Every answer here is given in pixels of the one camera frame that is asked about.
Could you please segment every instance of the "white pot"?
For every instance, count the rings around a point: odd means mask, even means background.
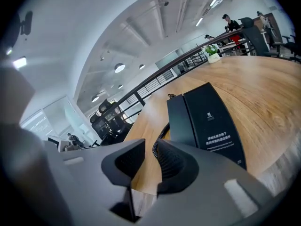
[[[221,59],[221,57],[218,55],[218,53],[212,54],[208,57],[208,62],[210,64],[213,64],[217,61],[219,61]]]

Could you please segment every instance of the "round wooden tabletop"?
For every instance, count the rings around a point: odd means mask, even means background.
[[[247,171],[269,168],[301,128],[301,65],[277,58],[231,56],[175,79],[151,95],[125,140],[145,138],[145,160],[132,188],[156,195],[161,168],[152,146],[168,123],[167,94],[210,82],[225,103],[244,148]]]

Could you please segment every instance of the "black railing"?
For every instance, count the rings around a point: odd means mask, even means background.
[[[172,68],[177,67],[178,65],[185,67],[185,71],[178,75],[182,76],[185,73],[189,72],[190,70],[204,64],[208,61],[207,57],[202,52],[202,47],[209,44],[219,43],[223,40],[226,40],[234,35],[241,34],[242,30],[239,29],[234,32],[230,32],[227,34],[222,34],[219,37],[210,40],[200,46],[197,46],[196,48],[188,51],[187,53],[177,57],[175,60],[171,61],[170,63],[163,66],[161,69],[157,70],[154,74],[152,74],[150,77],[145,79],[143,82],[141,82],[138,86],[133,88],[130,92],[128,92],[124,97],[122,97],[118,102],[116,102],[109,110],[107,110],[104,114],[102,114],[96,122],[101,121],[104,119],[105,115],[112,112],[116,107],[120,106],[122,103],[127,101],[130,106],[124,109],[121,113],[124,114],[125,111],[132,108],[139,102],[144,106],[145,105],[145,99],[149,97],[152,93],[160,89],[162,86],[170,83],[177,77],[173,75],[171,72]],[[238,48],[242,44],[248,44],[248,48]],[[223,52],[219,53],[221,56],[224,53],[228,53],[234,49],[237,50],[245,50],[244,54],[250,53],[254,50],[254,48],[251,48],[251,45],[249,43],[249,40],[245,39],[244,41],[241,41],[240,43],[234,45],[233,47],[224,50]],[[125,119],[131,118],[132,116],[138,114],[140,111],[135,112],[134,114],[126,117]]]

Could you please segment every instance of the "green plant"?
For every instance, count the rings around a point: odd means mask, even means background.
[[[209,57],[210,55],[214,55],[218,52],[218,46],[217,44],[209,44],[202,48],[202,51],[204,54]]]

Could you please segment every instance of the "potted plant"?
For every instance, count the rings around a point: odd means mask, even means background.
[[[206,45],[202,48],[203,53],[208,57],[208,62],[213,64],[219,61],[221,58],[218,55],[218,45],[216,43]]]

